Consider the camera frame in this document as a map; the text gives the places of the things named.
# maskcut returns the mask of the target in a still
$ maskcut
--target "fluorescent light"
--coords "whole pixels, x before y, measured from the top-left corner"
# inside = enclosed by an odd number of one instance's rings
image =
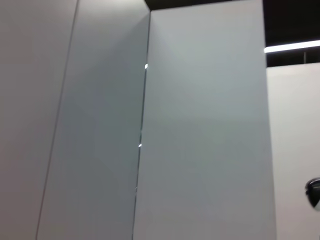
[[[306,49],[306,48],[319,47],[319,46],[320,46],[320,40],[306,41],[306,42],[299,42],[299,43],[279,45],[279,46],[268,46],[264,49],[264,52],[267,54],[267,53],[274,53],[274,52],[294,50],[294,49]]]

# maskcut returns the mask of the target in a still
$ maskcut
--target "black ceiling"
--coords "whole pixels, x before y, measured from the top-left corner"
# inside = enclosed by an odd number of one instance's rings
[[[226,0],[145,0],[150,10]],[[320,0],[263,0],[267,46],[320,40]]]

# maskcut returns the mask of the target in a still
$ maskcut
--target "white partition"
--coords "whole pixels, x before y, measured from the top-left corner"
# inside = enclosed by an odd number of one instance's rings
[[[320,176],[320,63],[267,69],[277,240],[319,239],[305,195]]]
[[[260,0],[151,13],[134,240],[275,240]]]
[[[1,240],[35,240],[75,11],[0,1]]]
[[[81,0],[38,240],[131,240],[150,12]]]

